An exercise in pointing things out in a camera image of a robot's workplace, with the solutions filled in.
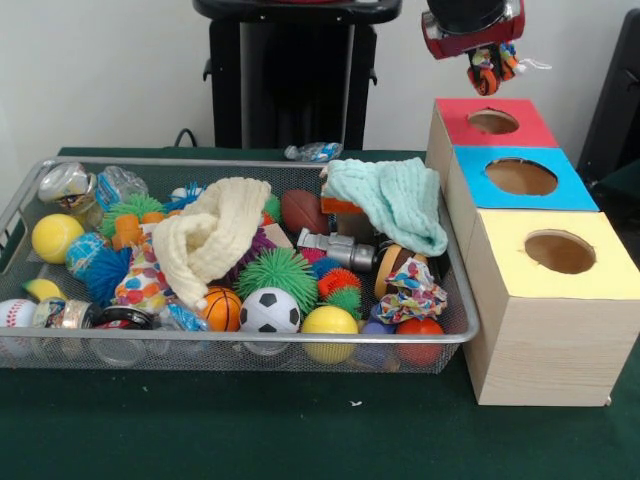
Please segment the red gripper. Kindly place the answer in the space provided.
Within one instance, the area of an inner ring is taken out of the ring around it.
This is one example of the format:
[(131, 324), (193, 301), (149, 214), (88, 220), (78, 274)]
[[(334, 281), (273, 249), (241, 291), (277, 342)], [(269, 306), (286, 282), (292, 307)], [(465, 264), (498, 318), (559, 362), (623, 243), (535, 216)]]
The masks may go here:
[(492, 70), (503, 82), (503, 46), (523, 35), (525, 6), (522, 0), (428, 0), (421, 27), (427, 48), (437, 60), (493, 44)]

